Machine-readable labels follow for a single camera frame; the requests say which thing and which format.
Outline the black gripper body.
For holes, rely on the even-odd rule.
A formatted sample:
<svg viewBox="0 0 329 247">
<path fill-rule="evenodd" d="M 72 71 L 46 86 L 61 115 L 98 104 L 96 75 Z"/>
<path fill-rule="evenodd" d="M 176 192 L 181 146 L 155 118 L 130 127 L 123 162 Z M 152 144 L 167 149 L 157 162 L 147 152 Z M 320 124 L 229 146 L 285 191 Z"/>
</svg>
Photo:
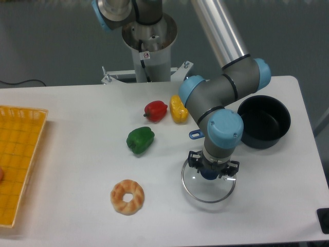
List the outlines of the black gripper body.
<svg viewBox="0 0 329 247">
<path fill-rule="evenodd" d="M 230 160 L 230 156 L 214 160 L 213 157 L 207 157 L 204 154 L 201 155 L 201 164 L 200 171 L 213 171 L 216 173 L 220 173 L 223 169 L 228 166 L 228 162 Z"/>
</svg>

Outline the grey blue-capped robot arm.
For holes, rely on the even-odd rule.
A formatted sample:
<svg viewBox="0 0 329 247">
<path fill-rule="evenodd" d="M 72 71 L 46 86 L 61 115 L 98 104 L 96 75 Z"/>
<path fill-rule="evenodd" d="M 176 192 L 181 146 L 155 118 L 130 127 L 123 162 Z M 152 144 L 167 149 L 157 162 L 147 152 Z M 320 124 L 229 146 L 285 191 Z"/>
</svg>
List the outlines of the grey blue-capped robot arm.
<svg viewBox="0 0 329 247">
<path fill-rule="evenodd" d="M 232 177 L 239 169 L 231 155 L 242 138 L 243 121 L 227 105 L 266 87 L 271 71 L 262 59 L 250 56 L 223 1 L 192 5 L 222 74 L 213 80 L 191 76 L 179 88 L 184 107 L 205 137 L 202 151 L 189 153 L 188 164 L 207 180 Z M 138 82 L 170 79 L 177 26 L 163 12 L 162 1 L 93 1 L 92 6 L 103 29 L 121 28 Z"/>
</svg>

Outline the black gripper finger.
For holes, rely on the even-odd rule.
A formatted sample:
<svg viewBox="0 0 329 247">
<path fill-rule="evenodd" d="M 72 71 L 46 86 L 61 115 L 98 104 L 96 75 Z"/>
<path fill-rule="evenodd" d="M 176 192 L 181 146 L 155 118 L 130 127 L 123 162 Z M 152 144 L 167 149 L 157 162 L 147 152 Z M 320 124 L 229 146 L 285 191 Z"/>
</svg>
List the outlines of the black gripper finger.
<svg viewBox="0 0 329 247">
<path fill-rule="evenodd" d="M 233 177 L 239 171 L 240 162 L 239 161 L 228 161 L 225 163 L 223 168 L 220 169 L 218 177 L 221 178 L 223 176 Z"/>
<path fill-rule="evenodd" d="M 200 173 L 200 170 L 203 168 L 202 152 L 189 151 L 187 160 L 189 167 L 195 168 L 197 170 L 197 173 Z"/>
</svg>

